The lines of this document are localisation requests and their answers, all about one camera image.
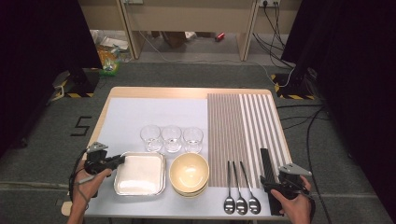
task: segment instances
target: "clear glass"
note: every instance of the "clear glass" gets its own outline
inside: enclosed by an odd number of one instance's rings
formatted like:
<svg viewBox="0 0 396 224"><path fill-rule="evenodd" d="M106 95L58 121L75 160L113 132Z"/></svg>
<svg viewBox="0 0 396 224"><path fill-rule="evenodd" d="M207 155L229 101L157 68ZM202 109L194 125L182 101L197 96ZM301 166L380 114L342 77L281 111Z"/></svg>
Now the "clear glass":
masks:
<svg viewBox="0 0 396 224"><path fill-rule="evenodd" d="M159 151L163 147L160 127L150 124L140 131L140 138L145 144L147 151Z"/></svg>
<svg viewBox="0 0 396 224"><path fill-rule="evenodd" d="M169 125L162 130L163 143L166 151L175 153L181 149L181 130L175 125Z"/></svg>
<svg viewBox="0 0 396 224"><path fill-rule="evenodd" d="M184 149L186 152L199 153L202 149L204 132L196 127L187 128L183 132Z"/></svg>

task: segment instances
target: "spoon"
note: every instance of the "spoon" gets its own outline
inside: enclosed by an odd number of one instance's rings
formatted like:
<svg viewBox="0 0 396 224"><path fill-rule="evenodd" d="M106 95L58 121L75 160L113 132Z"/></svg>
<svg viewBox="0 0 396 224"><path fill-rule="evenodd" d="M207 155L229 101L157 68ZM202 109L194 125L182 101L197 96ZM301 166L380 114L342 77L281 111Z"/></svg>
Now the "spoon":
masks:
<svg viewBox="0 0 396 224"><path fill-rule="evenodd" d="M244 215L248 212L248 204L247 201L245 201L245 199L242 198L241 188L239 187L238 176L236 174L236 167L234 162L233 162L233 173L235 174L236 185L238 186L238 191L239 191L239 198L238 200L236 200L236 211L239 213L239 215Z"/></svg>
<svg viewBox="0 0 396 224"><path fill-rule="evenodd" d="M248 182L247 172L245 171L244 163L242 163L242 162L241 162L241 167L242 167L242 171L244 172L248 188L250 189L250 199L248 200L248 207L249 207L251 213L253 213L254 215L257 215L262 210L262 205L260 204L259 200L253 196L253 192L251 191L250 183Z"/></svg>
<svg viewBox="0 0 396 224"><path fill-rule="evenodd" d="M227 214L232 214L235 211L235 202L233 201L233 198L231 197L231 184L230 184L230 179L231 179L231 167L230 167L230 162L227 162L227 183L228 183L228 197L225 199L224 202L224 211Z"/></svg>

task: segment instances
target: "gray carpet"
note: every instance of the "gray carpet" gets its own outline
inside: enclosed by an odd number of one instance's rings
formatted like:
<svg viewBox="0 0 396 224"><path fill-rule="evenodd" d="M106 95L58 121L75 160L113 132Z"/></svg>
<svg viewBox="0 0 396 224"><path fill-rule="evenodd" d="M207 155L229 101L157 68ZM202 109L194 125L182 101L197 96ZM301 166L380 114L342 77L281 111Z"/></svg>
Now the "gray carpet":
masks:
<svg viewBox="0 0 396 224"><path fill-rule="evenodd" d="M268 73L286 70L268 67ZM62 98L50 104L28 136L28 147L11 149L0 160L0 223L65 223L61 204L67 192L64 185L78 153L87 146L93 128L111 88L115 86L252 88L270 90L277 106L318 105L320 100L285 100L275 95L274 86L257 65L215 65L174 63L123 63L114 77L102 77L92 98ZM306 120L319 106L279 108L278 114L294 163L308 169ZM75 128L90 126L85 136ZM311 127L309 146L312 171L318 183L332 223L392 223L359 166L347 156L326 108ZM5 185L4 182L35 182L35 187ZM317 212L313 223L326 223L324 209L314 190ZM107 218L87 218L87 223L109 223ZM113 218L113 223L131 223L130 219ZM172 220L172 223L183 223ZM145 223L164 223L146 220ZM267 223L289 223L271 221Z"/></svg>

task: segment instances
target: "human hand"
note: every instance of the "human hand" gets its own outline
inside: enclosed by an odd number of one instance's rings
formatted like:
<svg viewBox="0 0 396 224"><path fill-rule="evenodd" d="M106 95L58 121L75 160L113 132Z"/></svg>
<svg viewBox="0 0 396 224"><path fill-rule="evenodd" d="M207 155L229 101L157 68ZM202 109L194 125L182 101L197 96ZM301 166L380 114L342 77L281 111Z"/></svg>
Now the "human hand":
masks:
<svg viewBox="0 0 396 224"><path fill-rule="evenodd" d="M300 176L304 182L304 186L309 191L311 190L311 184L304 176ZM279 191L271 189L271 193L274 197L282 204L282 210L280 214L287 214L291 223L293 224L309 224L310 213L311 213L311 202L303 194L299 194L295 199L289 200L285 198Z"/></svg>
<svg viewBox="0 0 396 224"><path fill-rule="evenodd" d="M85 200L85 204L88 203L95 195L99 187L101 186L103 180L111 175L111 169L105 169L103 172L98 175L92 176L88 174L84 169L84 161L80 161L77 168L77 174L75 178L75 185L73 189L73 203L78 201L80 203L81 200ZM80 183L80 181L86 180L87 178L92 178L91 180Z"/></svg>
<svg viewBox="0 0 396 224"><path fill-rule="evenodd" d="M75 183L73 187L73 204L67 223L83 223L84 212L91 197L99 190L106 176L111 175L111 169L105 169L101 173L92 176L84 169L84 161L80 161L76 169Z"/></svg>

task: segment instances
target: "stacked bowls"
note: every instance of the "stacked bowls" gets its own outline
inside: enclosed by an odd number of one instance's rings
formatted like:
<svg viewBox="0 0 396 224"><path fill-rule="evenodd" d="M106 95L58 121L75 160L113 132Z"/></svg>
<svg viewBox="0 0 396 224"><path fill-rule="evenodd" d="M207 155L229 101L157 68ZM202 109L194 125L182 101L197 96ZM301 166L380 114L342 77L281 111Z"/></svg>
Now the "stacked bowls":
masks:
<svg viewBox="0 0 396 224"><path fill-rule="evenodd" d="M209 165L200 154L181 154L172 162L169 178L178 194L184 197L195 197L207 187Z"/></svg>

